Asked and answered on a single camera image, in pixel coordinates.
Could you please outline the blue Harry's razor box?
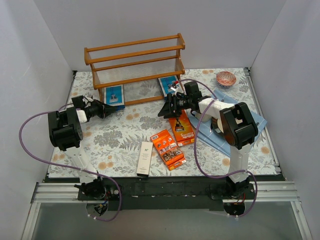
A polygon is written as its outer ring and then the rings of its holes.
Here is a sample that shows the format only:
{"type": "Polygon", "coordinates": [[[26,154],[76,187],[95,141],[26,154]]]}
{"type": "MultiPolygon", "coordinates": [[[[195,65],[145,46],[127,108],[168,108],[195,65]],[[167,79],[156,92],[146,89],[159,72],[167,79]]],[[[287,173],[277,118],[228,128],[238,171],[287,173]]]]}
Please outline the blue Harry's razor box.
{"type": "Polygon", "coordinates": [[[114,106],[117,110],[125,108],[124,86],[115,85],[104,89],[103,101],[105,104],[114,106]]]}
{"type": "Polygon", "coordinates": [[[175,90],[177,89],[175,83],[177,81],[178,81],[178,78],[175,75],[158,78],[160,88],[165,98],[169,93],[171,94],[175,93],[175,90]]]}

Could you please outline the orange razor pack with pictures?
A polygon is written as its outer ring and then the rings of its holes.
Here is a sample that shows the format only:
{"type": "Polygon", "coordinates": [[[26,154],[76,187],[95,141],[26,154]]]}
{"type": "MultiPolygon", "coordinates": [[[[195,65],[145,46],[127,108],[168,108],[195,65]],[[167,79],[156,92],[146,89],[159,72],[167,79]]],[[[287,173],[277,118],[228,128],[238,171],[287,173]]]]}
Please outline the orange razor pack with pictures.
{"type": "Polygon", "coordinates": [[[150,140],[169,171],[187,162],[183,152],[167,129],[152,135],[150,140]]]}

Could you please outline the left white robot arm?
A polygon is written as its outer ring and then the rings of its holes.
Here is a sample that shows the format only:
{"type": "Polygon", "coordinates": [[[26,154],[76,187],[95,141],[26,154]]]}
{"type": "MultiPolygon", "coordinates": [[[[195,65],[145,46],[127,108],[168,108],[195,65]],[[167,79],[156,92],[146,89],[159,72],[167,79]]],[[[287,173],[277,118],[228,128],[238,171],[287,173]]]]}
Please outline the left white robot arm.
{"type": "Polygon", "coordinates": [[[52,145],[59,148],[72,165],[78,168],[80,185],[75,187],[87,197],[101,200],[107,197],[107,189],[85,153],[81,124],[89,122],[93,117],[105,119],[118,108],[83,95],[73,97],[71,101],[71,107],[47,114],[49,138],[52,145]]]}

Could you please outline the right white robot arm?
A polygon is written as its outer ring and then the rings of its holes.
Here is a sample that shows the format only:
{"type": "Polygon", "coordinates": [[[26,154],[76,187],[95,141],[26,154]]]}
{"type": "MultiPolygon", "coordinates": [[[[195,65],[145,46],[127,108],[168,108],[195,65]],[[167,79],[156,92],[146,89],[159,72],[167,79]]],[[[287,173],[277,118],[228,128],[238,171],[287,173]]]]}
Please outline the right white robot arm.
{"type": "Polygon", "coordinates": [[[250,178],[254,175],[248,171],[249,153],[258,135],[257,124],[244,102],[225,103],[216,97],[203,96],[198,85],[200,81],[184,80],[185,92],[168,93],[164,106],[158,117],[178,118],[183,110],[196,113],[198,123],[204,117],[215,119],[219,134],[230,146],[230,165],[225,179],[224,194],[237,199],[249,188],[250,178]]]}

